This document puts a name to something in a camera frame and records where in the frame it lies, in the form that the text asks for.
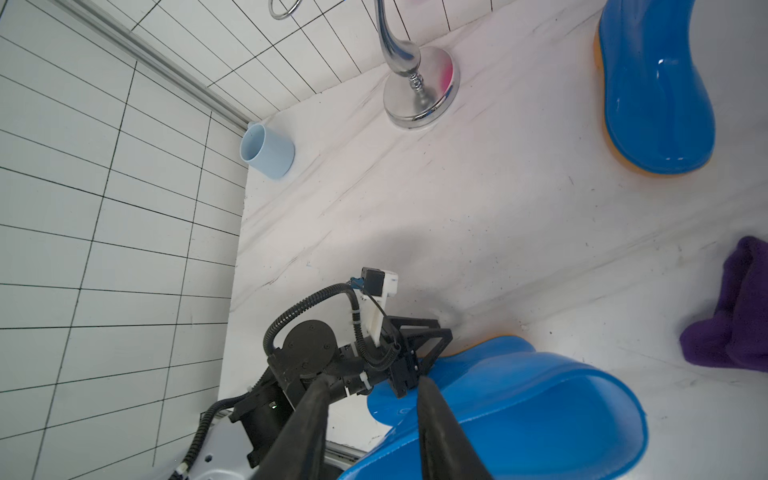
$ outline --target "tile grout line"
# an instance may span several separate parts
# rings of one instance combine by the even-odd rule
[[[328,65],[328,69],[331,70],[331,73],[333,73],[333,76],[336,77],[336,80],[338,80],[339,83],[341,83],[341,78],[339,78],[339,75],[337,75],[336,72],[333,70],[333,68],[331,68],[330,63],[328,63],[326,58],[323,57],[323,54],[320,53],[320,50],[317,49],[317,47],[315,46],[315,42],[313,42],[312,39],[310,38],[310,36],[306,34],[306,32],[304,31],[304,28],[299,27],[299,31],[301,31],[301,33],[304,34],[304,37],[310,42],[310,44],[312,45],[312,48],[314,48],[315,51],[317,52],[317,54],[320,56],[320,58],[322,58],[323,61],[326,62],[326,65]]]
[[[331,22],[330,22],[330,20],[328,19],[328,17],[326,17],[326,13],[325,13],[325,12],[323,12],[323,10],[320,8],[320,6],[319,6],[319,5],[317,5],[317,2],[316,2],[316,0],[313,0],[313,2],[315,2],[315,6],[317,7],[317,9],[318,9],[318,10],[320,10],[320,12],[321,12],[321,13],[320,13],[320,15],[321,15],[321,16],[322,16],[322,17],[323,17],[325,20],[326,20],[326,22],[328,22],[328,26],[329,26],[329,27],[331,27],[331,31],[332,31],[332,32],[333,32],[333,34],[336,36],[336,38],[339,40],[339,43],[340,43],[340,44],[341,44],[341,46],[344,48],[344,51],[346,52],[346,54],[349,56],[349,60],[352,60],[352,63],[353,63],[353,65],[355,65],[355,68],[357,68],[357,72],[358,72],[358,74],[362,74],[362,70],[360,70],[360,67],[357,65],[357,62],[355,61],[355,59],[354,59],[354,58],[352,58],[352,55],[350,55],[350,54],[349,54],[349,50],[347,50],[347,49],[346,49],[346,45],[344,45],[344,42],[343,42],[343,41],[341,41],[341,37],[339,37],[339,34],[338,34],[338,33],[336,33],[336,29],[333,27],[333,25],[331,25]],[[333,7],[329,8],[329,9],[328,9],[328,12],[330,12],[331,10],[333,10],[334,8],[336,8],[336,7],[337,7],[337,6],[339,6],[339,5],[341,5],[341,3],[339,3],[339,4],[337,4],[337,5],[334,5]],[[368,10],[366,9],[366,6],[365,6],[365,5],[363,5],[363,6],[362,6],[362,9],[363,9],[363,10],[365,10],[365,11],[366,11],[366,13],[368,12]]]
[[[136,61],[134,63],[134,71],[131,74],[131,83],[128,85],[128,95],[131,94],[131,88],[133,87],[134,78],[136,77],[136,67],[137,66],[138,66],[138,61]],[[123,117],[120,120],[120,127],[118,127],[118,136],[114,139],[114,149],[112,150],[112,159],[111,159],[111,161],[109,163],[110,171],[112,170],[112,162],[114,162],[114,154],[118,150],[118,139],[120,138],[120,130],[123,127],[123,119],[125,119],[125,111],[127,109],[128,109],[128,98],[126,96],[126,98],[125,98],[125,105],[123,106]],[[104,182],[104,192],[105,193],[107,191],[107,183],[108,182],[109,182],[109,173],[107,173],[107,180]],[[32,469],[32,477],[31,477],[32,480],[35,479],[35,476],[37,475],[37,472],[38,472],[38,466],[40,465],[40,457],[41,457],[41,454],[42,454],[42,451],[43,451],[43,445],[45,443],[45,433],[48,431],[48,423],[51,421],[51,412],[53,411],[53,402],[54,402],[54,400],[56,398],[56,387],[58,385],[59,379],[61,378],[61,370],[64,367],[64,359],[65,359],[65,357],[67,355],[67,345],[69,344],[69,339],[70,339],[70,336],[72,334],[72,325],[74,324],[74,315],[76,314],[76,312],[78,310],[78,302],[80,301],[80,293],[82,292],[83,282],[85,281],[85,273],[86,273],[86,271],[88,271],[88,261],[91,258],[91,251],[93,250],[93,245],[94,245],[93,239],[96,236],[96,227],[98,226],[98,218],[99,218],[99,215],[101,215],[101,206],[102,205],[104,205],[104,196],[103,195],[101,197],[101,203],[99,204],[98,212],[96,213],[96,221],[94,222],[94,231],[93,231],[93,234],[91,235],[91,243],[88,246],[88,255],[86,255],[86,257],[85,257],[85,265],[83,266],[83,275],[82,275],[82,277],[80,279],[80,287],[78,288],[78,295],[76,296],[75,301],[74,301],[74,309],[72,310],[72,319],[70,320],[70,323],[69,323],[69,331],[67,332],[67,339],[64,342],[64,349],[61,352],[61,361],[60,361],[60,363],[58,365],[58,372],[56,373],[56,383],[54,384],[53,393],[51,394],[51,403],[48,405],[48,414],[45,417],[45,425],[43,427],[43,434],[42,434],[42,436],[40,438],[40,446],[38,447],[38,454],[37,454],[37,458],[35,459],[35,467]]]
[[[43,10],[42,8],[38,7],[38,6],[37,6],[37,5],[35,5],[34,3],[30,2],[29,0],[25,0],[25,1],[26,1],[28,4],[32,5],[33,7],[35,7],[36,9],[38,9],[40,12],[43,12],[43,13],[45,13],[47,16],[51,17],[51,18],[52,18],[53,20],[55,20],[57,23],[60,23],[60,24],[62,24],[63,26],[65,26],[66,28],[68,28],[69,30],[71,30],[71,31],[72,31],[73,33],[75,33],[76,35],[78,35],[78,36],[82,37],[84,40],[86,40],[86,41],[89,41],[90,43],[92,43],[92,44],[93,44],[93,45],[95,45],[96,47],[100,48],[100,49],[101,49],[101,50],[103,50],[104,52],[108,53],[109,55],[112,55],[112,56],[113,56],[113,57],[115,57],[115,58],[116,58],[118,61],[122,62],[123,64],[127,65],[128,67],[130,67],[130,66],[131,66],[131,64],[127,63],[127,62],[126,62],[125,60],[123,60],[122,58],[118,57],[117,55],[115,55],[115,54],[114,54],[114,53],[112,53],[111,51],[107,50],[106,48],[102,47],[101,45],[99,45],[99,44],[98,44],[98,43],[96,43],[95,41],[91,40],[90,38],[86,37],[85,35],[83,35],[83,34],[82,34],[82,33],[80,33],[79,31],[77,31],[77,30],[75,30],[74,28],[70,27],[69,25],[65,24],[64,22],[62,22],[61,20],[59,20],[59,19],[58,19],[58,18],[56,18],[55,16],[51,15],[50,13],[46,12],[46,11],[45,11],[45,10]]]
[[[205,144],[208,145],[208,137],[210,136],[210,122],[213,119],[213,113],[209,115],[208,117],[208,132],[205,135]],[[203,163],[205,163],[205,154],[203,155]],[[203,169],[200,169],[200,178],[197,180],[197,194],[195,197],[197,198],[200,196],[200,183],[202,183],[203,180]],[[192,221],[194,221],[194,215],[197,212],[197,203],[195,203],[194,210],[192,212]],[[163,409],[165,408],[165,398],[168,394],[168,379],[170,378],[170,365],[173,363],[174,360],[174,344],[176,343],[176,331],[179,328],[179,315],[181,312],[181,299],[183,299],[184,294],[184,280],[187,276],[187,267],[189,266],[189,256],[190,256],[190,249],[192,247],[192,229],[190,229],[190,241],[187,244],[187,261],[184,262],[184,273],[181,275],[181,288],[179,291],[179,304],[176,308],[176,323],[174,325],[174,334],[170,341],[170,354],[168,355],[168,370],[165,374],[165,387],[163,389],[163,400],[160,404],[160,418],[157,420],[157,435],[155,436],[154,440],[154,451],[152,452],[152,467],[154,467],[154,461],[157,458],[157,444],[160,442],[160,427],[163,424]]]
[[[151,31],[149,31],[149,30],[147,30],[146,28],[144,28],[144,26],[143,26],[143,25],[141,26],[141,29],[142,29],[142,30],[144,30],[145,32],[147,32],[149,35],[151,35],[151,36],[152,36],[152,38],[154,38],[155,40],[159,41],[161,45],[163,45],[165,48],[167,48],[168,50],[170,50],[171,52],[173,52],[173,54],[174,54],[174,55],[176,55],[178,58],[180,58],[180,59],[184,60],[184,57],[182,57],[181,55],[179,55],[178,53],[176,53],[176,51],[175,51],[174,49],[172,49],[171,47],[169,47],[168,45],[166,45],[164,41],[162,41],[162,40],[160,40],[158,37],[154,36],[154,34],[153,34]],[[192,65],[190,62],[188,62],[188,61],[186,61],[186,60],[184,60],[184,62],[186,62],[186,63],[187,63],[187,65],[189,65],[190,67],[192,67],[192,69],[194,69],[194,70],[195,70],[197,73],[199,73],[200,75],[202,75],[202,76],[203,76],[203,78],[205,78],[207,81],[210,81],[210,78],[208,78],[208,75],[206,75],[206,74],[204,74],[202,71],[198,70],[198,69],[197,69],[197,67],[195,67],[194,65]]]
[[[272,43],[272,41],[266,37],[266,35],[264,34],[264,32],[263,32],[263,31],[261,31],[261,28],[259,28],[259,26],[258,26],[258,25],[256,25],[255,23],[253,23],[253,20],[251,20],[251,19],[250,19],[250,17],[249,17],[249,16],[246,14],[246,12],[244,12],[244,11],[243,11],[243,9],[242,9],[242,8],[241,8],[241,7],[240,7],[238,4],[237,4],[237,2],[235,2],[235,0],[232,0],[232,3],[234,3],[234,4],[235,4],[235,6],[237,7],[237,9],[238,9],[238,10],[240,10],[240,13],[242,13],[242,14],[243,14],[243,16],[244,16],[245,18],[247,18],[247,19],[248,19],[248,21],[250,22],[250,24],[251,24],[251,25],[253,25],[253,27],[254,27],[254,28],[255,28],[255,29],[256,29],[256,30],[257,30],[257,31],[258,31],[258,32],[261,34],[261,36],[262,36],[262,37],[264,37],[264,39],[266,40],[266,43],[270,44],[270,46],[269,46],[268,48],[265,48],[265,49],[264,49],[264,51],[262,51],[261,53],[257,54],[255,58],[257,58],[257,57],[258,57],[259,55],[261,55],[262,53],[265,53],[265,52],[266,52],[267,50],[269,50],[270,48],[274,48],[274,49],[275,49],[275,51],[277,52],[277,54],[278,54],[280,57],[282,57],[282,58],[283,58],[283,60],[285,60],[285,62],[288,64],[288,66],[289,66],[289,67],[291,67],[291,69],[292,69],[294,72],[296,72],[296,74],[297,74],[297,75],[299,75],[299,78],[301,78],[301,80],[302,80],[302,81],[303,81],[303,82],[306,84],[306,86],[307,86],[307,87],[309,87],[309,88],[310,88],[310,90],[311,90],[311,91],[312,91],[314,94],[316,94],[317,92],[315,91],[315,89],[314,89],[314,88],[312,88],[312,86],[311,86],[311,85],[310,85],[310,84],[309,84],[309,83],[308,83],[308,82],[307,82],[307,81],[304,79],[304,77],[302,77],[302,76],[301,76],[301,74],[300,74],[300,73],[299,73],[299,72],[298,72],[298,71],[297,71],[297,70],[296,70],[296,69],[293,67],[293,65],[291,65],[291,63],[290,63],[289,61],[287,61],[285,57],[283,57],[283,54],[282,54],[282,53],[280,53],[280,50],[278,50],[278,49],[277,49],[277,47],[275,46],[275,45],[277,45],[278,43],[280,43],[282,40],[285,40],[285,38],[281,38],[280,40],[278,40],[278,41],[276,41],[276,42]],[[272,74],[272,76],[274,76],[275,78],[277,78],[277,75],[275,75],[275,74],[274,74],[274,73],[273,73],[273,72],[272,72],[272,71],[271,71],[269,68],[267,68],[267,67],[266,67],[266,65],[264,65],[264,68],[266,68],[266,70],[267,70],[269,73],[271,73],[271,74]],[[292,92],[292,91],[291,91],[291,90],[290,90],[288,87],[286,87],[286,89],[287,89],[288,91],[290,91],[291,95],[293,95],[294,97],[296,97],[296,94],[294,94],[294,93],[293,93],[293,92]]]
[[[395,10],[397,11],[397,16],[400,17],[400,23],[402,23],[402,29],[406,31],[406,37],[408,37],[408,41],[411,41],[411,34],[408,33],[408,27],[406,27],[406,21],[402,19],[402,13],[400,13],[400,7],[397,6],[396,0],[392,0],[392,3],[395,4]]]
[[[181,323],[181,325],[223,325],[227,322],[195,322],[195,323]],[[47,329],[110,329],[121,328],[126,326],[174,326],[176,323],[116,323],[114,325],[73,325],[68,326],[3,326],[0,327],[0,332],[8,330],[47,330]]]
[[[222,26],[222,27],[224,27],[224,30],[227,30],[227,31],[230,33],[230,35],[232,35],[232,37],[233,37],[235,40],[237,40],[237,43],[241,44],[241,45],[243,46],[243,48],[245,48],[245,49],[248,51],[248,53],[250,53],[251,55],[253,55],[253,58],[256,58],[256,55],[258,55],[258,54],[254,54],[254,53],[253,53],[253,52],[250,50],[250,48],[248,48],[248,47],[247,47],[247,46],[246,46],[246,45],[245,45],[243,42],[241,42],[241,41],[240,41],[240,39],[237,37],[237,35],[235,35],[234,33],[232,33],[232,31],[231,31],[231,30],[230,30],[230,29],[229,29],[229,28],[228,28],[228,27],[227,27],[227,26],[224,24],[224,22],[222,22],[222,21],[221,21],[221,20],[220,20],[220,19],[219,19],[219,18],[218,18],[218,17],[217,17],[217,16],[216,16],[216,15],[215,15],[215,14],[214,14],[214,13],[213,13],[211,10],[210,10],[210,9],[209,9],[209,8],[208,8],[208,7],[207,7],[207,6],[206,6],[206,5],[205,5],[205,4],[204,4],[204,3],[203,3],[201,0],[197,0],[197,1],[200,3],[200,5],[202,5],[202,6],[203,6],[203,8],[205,8],[206,10],[208,10],[208,13],[210,13],[210,16],[214,17],[214,18],[216,19],[216,21],[217,21],[217,22],[219,22],[219,23],[221,24],[221,26]],[[246,64],[246,63],[248,63],[249,61],[250,61],[250,60],[246,61],[246,62],[245,62],[245,63],[243,63],[243,64],[242,64],[240,67],[242,67],[243,65],[245,65],[245,64]]]
[[[103,198],[106,198],[108,200],[119,202],[121,204],[131,205],[132,207],[141,208],[142,210],[147,210],[147,211],[150,211],[150,212],[155,212],[156,214],[165,215],[166,217],[176,218],[178,220],[183,220],[185,222],[194,223],[192,220],[187,220],[186,218],[176,217],[174,215],[166,214],[164,212],[158,212],[157,210],[152,210],[151,208],[146,208],[146,207],[142,207],[141,205],[132,204],[132,203],[127,202],[125,200],[120,200],[120,199],[117,199],[117,198],[108,197],[106,195],[95,194],[95,193],[90,192],[88,190],[83,190],[82,188],[72,187],[71,185],[60,184],[57,181],[49,180],[48,178],[37,177],[37,176],[32,175],[32,174],[27,174],[25,172],[20,172],[18,170],[13,170],[12,168],[7,168],[7,167],[0,166],[0,170],[7,170],[7,171],[13,172],[15,174],[24,175],[25,177],[35,178],[37,180],[41,180],[41,181],[44,181],[44,182],[48,182],[50,184],[58,185],[60,187],[71,188],[72,190],[77,190],[77,191],[83,192],[84,194],[91,194],[91,195],[95,195],[96,197],[103,197]],[[178,192],[174,192],[173,190],[168,190],[165,187],[161,187],[160,185],[155,185],[155,184],[153,184],[151,182],[148,182],[146,180],[142,180],[140,178],[132,177],[131,175],[124,174],[124,173],[122,173],[120,171],[113,170],[113,172],[115,172],[116,174],[124,175],[125,177],[133,178],[134,180],[138,180],[138,181],[140,181],[140,182],[142,182],[144,184],[160,188],[161,190],[165,190],[167,192],[171,192],[172,194],[179,195],[180,197],[188,198],[189,200],[195,200],[192,197],[187,197],[186,195],[180,194]],[[195,200],[195,201],[198,202],[199,204],[207,205],[208,207],[212,207],[212,208],[215,208],[217,210],[221,210],[223,212],[226,212],[226,213],[228,213],[230,215],[234,215],[235,217],[240,217],[240,218],[243,217],[242,215],[234,214],[234,213],[230,212],[229,210],[225,210],[225,209],[223,209],[221,207],[217,207],[216,205],[207,204],[206,202],[203,202],[201,200]],[[58,233],[44,232],[42,230],[33,230],[33,231],[40,231],[41,233],[49,233],[51,235],[57,235],[58,234]]]
[[[181,436],[178,439],[173,439],[173,440],[170,440],[169,442],[162,443],[162,444],[158,445],[157,447],[162,447],[162,446],[168,445],[169,443],[177,442],[177,441],[179,441],[181,439],[185,439],[186,437],[191,436],[191,435],[194,435],[194,432],[188,433],[188,434],[186,434],[184,436]],[[141,451],[139,453],[135,453],[135,454],[133,454],[131,456],[128,456],[128,457],[125,457],[125,458],[121,458],[120,460],[117,460],[117,461],[112,462],[112,463],[108,463],[108,464],[104,465],[103,467],[94,468],[93,470],[89,470],[88,472],[81,473],[80,475],[76,475],[75,477],[71,477],[71,478],[69,478],[69,480],[75,480],[76,478],[80,478],[82,476],[88,475],[89,473],[96,472],[97,470],[101,470],[102,468],[110,467],[110,466],[112,466],[112,465],[114,465],[116,463],[120,463],[120,462],[122,462],[124,460],[128,460],[128,459],[133,458],[133,457],[138,457],[139,455],[141,455],[143,453],[150,452],[150,451],[156,449],[157,447],[152,447],[151,449],[146,449],[146,450],[143,450],[143,451]]]
[[[10,286],[33,286],[36,288],[60,288],[63,290],[93,290],[95,292],[119,292],[119,293],[145,293],[147,295],[172,295],[177,296],[178,293],[163,293],[163,292],[138,292],[136,290],[107,290],[103,288],[77,288],[76,286],[56,286],[56,285],[30,285],[28,283],[0,283],[0,285],[10,285]],[[222,300],[231,300],[231,297],[228,296],[211,296],[211,295],[190,295],[189,293],[184,293],[181,296],[194,296],[199,298],[219,298]]]
[[[445,9],[445,0],[440,0],[442,3],[442,12],[445,13],[445,24],[448,26],[448,31],[451,31],[451,22],[448,20],[448,10]]]
[[[206,390],[212,390],[212,389],[217,389],[217,388],[219,388],[219,385],[209,386],[209,387],[207,387],[205,389],[195,390],[194,392],[187,392],[187,393],[182,393],[180,395],[174,395],[174,396],[168,397],[167,399],[168,400],[178,399],[178,398],[183,397],[183,396],[194,395],[195,393],[205,392]],[[163,401],[163,399],[152,400],[151,402],[140,403],[138,405],[133,405],[133,406],[130,406],[130,407],[125,407],[124,409],[111,410],[110,412],[97,413],[96,415],[90,415],[90,416],[83,417],[83,418],[77,419],[77,420],[70,420],[68,422],[57,423],[56,425],[51,425],[51,426],[49,426],[47,428],[53,429],[53,428],[56,428],[56,427],[60,427],[62,425],[71,425],[72,423],[82,422],[83,420],[95,419],[97,417],[103,417],[105,415],[110,415],[112,413],[124,412],[125,410],[130,410],[130,409],[137,409],[138,407],[152,405],[154,403],[159,403],[159,402],[162,402],[162,401]],[[9,435],[7,437],[0,437],[0,440],[12,439],[13,437],[19,437],[21,435],[27,435],[28,433],[41,432],[42,430],[44,430],[44,429],[35,429],[35,430],[30,430],[29,432],[16,433],[14,435]]]
[[[222,64],[224,64],[224,65],[225,65],[227,68],[232,68],[232,67],[230,67],[230,66],[229,66],[229,64],[228,64],[228,63],[226,63],[226,62],[225,62],[225,61],[224,61],[224,60],[223,60],[223,59],[222,59],[222,58],[221,58],[219,55],[217,55],[217,53],[216,53],[215,51],[211,50],[211,49],[208,47],[208,45],[205,45],[205,44],[204,44],[204,43],[203,43],[203,42],[202,42],[202,41],[201,41],[201,40],[200,40],[200,39],[199,39],[199,38],[198,38],[198,37],[197,37],[197,36],[196,36],[194,33],[192,33],[191,31],[189,31],[189,30],[187,29],[187,27],[185,27],[185,26],[184,26],[184,25],[183,25],[181,22],[179,22],[179,21],[176,19],[176,17],[174,17],[173,15],[171,15],[170,13],[168,13],[168,10],[166,10],[166,9],[165,9],[165,8],[163,8],[162,6],[159,6],[159,8],[160,8],[160,10],[162,10],[163,12],[165,12],[165,13],[166,13],[166,14],[167,14],[169,17],[171,17],[171,18],[172,18],[172,19],[173,19],[173,20],[174,20],[176,23],[178,23],[180,27],[182,27],[182,28],[183,28],[183,29],[184,29],[184,30],[185,30],[185,31],[186,31],[188,34],[190,34],[190,35],[192,36],[192,38],[194,38],[195,40],[197,40],[197,41],[200,43],[200,45],[203,45],[203,46],[206,48],[206,50],[208,50],[208,51],[209,51],[209,52],[210,52],[210,53],[211,53],[211,54],[212,54],[214,57],[218,58],[218,59],[219,59],[219,61],[220,61]],[[178,53],[176,53],[176,51],[174,51],[172,48],[170,48],[170,50],[171,50],[173,53],[175,53],[176,55],[179,55],[179,54],[178,54]],[[241,64],[241,65],[239,65],[237,68],[234,68],[234,69],[232,69],[230,73],[232,73],[232,72],[235,72],[235,70],[237,70],[239,67],[242,67],[243,65],[245,65],[245,64]],[[258,91],[256,88],[253,88],[253,89],[256,91],[256,93],[257,93],[257,94],[259,94],[259,95],[261,96],[261,98],[263,98],[263,99],[264,99],[264,100],[266,100],[266,101],[267,101],[267,102],[268,102],[270,105],[272,105],[272,102],[270,102],[269,100],[267,100],[267,99],[266,99],[266,97],[264,97],[264,95],[262,95],[260,91]],[[274,107],[274,108],[275,108],[277,111],[280,111],[280,109],[279,109],[279,108],[275,107],[274,105],[272,105],[272,106],[273,106],[273,107]]]
[[[181,323],[181,325],[201,325],[200,323]],[[219,323],[219,324],[213,324],[210,325],[226,325],[226,323]],[[209,362],[220,362],[221,360],[224,360],[224,358],[220,359],[210,359],[210,360],[201,360],[199,362],[189,362],[189,363],[179,363],[178,365],[172,365],[171,368],[175,368],[178,366],[189,366],[189,365],[197,365],[199,363],[209,363]],[[143,372],[153,372],[154,370],[164,370],[168,367],[166,366],[159,366],[153,369],[144,369],[144,370],[135,370],[133,372],[125,372],[125,373],[113,373],[111,375],[102,375],[102,376],[92,376],[86,379],[77,379],[77,380],[66,380],[64,382],[59,382],[59,385],[66,385],[68,383],[77,383],[77,382],[87,382],[88,380],[98,380],[98,379],[108,379],[115,376],[123,376],[123,375],[133,375],[134,373],[143,373]],[[35,386],[26,386],[21,387],[20,389],[10,389],[10,390],[3,390],[0,393],[8,393],[8,392],[19,392],[21,390],[31,390],[31,389],[40,389],[42,387],[46,386],[54,386],[56,384],[54,383],[45,383],[43,385],[35,385]]]
[[[152,5],[152,8],[150,8],[149,10],[147,10],[147,13],[145,13],[145,14],[144,14],[144,16],[143,16],[143,17],[141,17],[141,20],[139,20],[138,22],[136,22],[136,25],[134,25],[134,27],[131,29],[131,31],[133,31],[133,30],[134,30],[134,29],[135,29],[137,26],[139,26],[139,24],[140,24],[141,22],[143,22],[143,21],[144,21],[144,19],[147,17],[147,15],[149,15],[150,13],[152,13],[152,11],[154,10],[154,8],[155,8],[155,7],[157,7],[157,4],[158,4],[158,3],[160,3],[160,0],[157,0],[157,1],[154,3],[154,5]]]

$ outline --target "white tile wall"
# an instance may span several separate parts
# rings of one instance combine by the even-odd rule
[[[48,410],[53,388],[53,385],[49,385],[0,393],[0,409],[3,412],[13,412],[11,415],[0,416],[0,439],[43,429],[43,415],[29,415],[24,412]]]
[[[49,427],[35,478],[67,480],[118,462],[129,452],[151,449],[160,413],[161,403],[156,402]]]
[[[0,285],[0,329],[69,326],[77,300],[75,289]]]
[[[166,396],[182,396],[187,393],[212,389],[219,386],[221,360],[172,366],[168,373]]]
[[[226,323],[230,302],[226,298],[182,296],[179,323]]]
[[[208,84],[247,63],[234,75],[252,91],[298,101],[254,59],[276,40],[232,0],[97,4]],[[103,42],[42,0],[8,0],[0,16],[9,480],[140,478],[217,396],[243,132]]]
[[[43,432],[31,432],[9,439],[0,439],[0,472],[6,478],[32,478]]]
[[[160,423],[160,443],[170,442],[196,430],[199,413],[216,402],[217,393],[218,388],[213,388],[166,400]]]
[[[175,295],[82,290],[72,326],[171,325],[178,311]]]
[[[282,21],[267,0],[100,4],[109,1],[118,21],[254,120],[384,62],[374,0],[305,0]],[[385,7],[395,36],[423,45],[511,1],[385,0]]]

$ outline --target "purple towel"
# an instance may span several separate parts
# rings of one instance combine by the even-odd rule
[[[688,326],[680,344],[695,365],[768,372],[768,243],[739,240],[723,265],[714,316]]]

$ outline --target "motor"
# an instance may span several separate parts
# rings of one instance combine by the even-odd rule
[[[309,461],[294,465],[272,460],[271,469],[310,469],[293,474],[281,470],[280,478],[336,478],[341,470],[323,463],[328,405],[347,396],[368,395],[381,382],[389,382],[395,396],[402,398],[419,385],[453,338],[451,330],[441,328],[436,319],[387,315],[386,299],[397,293],[397,283],[396,273],[366,267],[359,278],[324,288],[280,315],[263,339],[269,367],[248,393],[220,400],[201,416],[190,448],[171,480],[266,475],[262,472],[254,477],[294,417],[296,431],[272,457]],[[294,326],[282,346],[274,345],[277,334],[301,313],[339,294],[347,296],[352,308],[354,342],[339,347],[327,323],[310,319]],[[432,339],[437,342],[417,356]],[[197,462],[214,416],[224,409],[233,411],[216,425],[206,442],[206,452],[214,453]]]

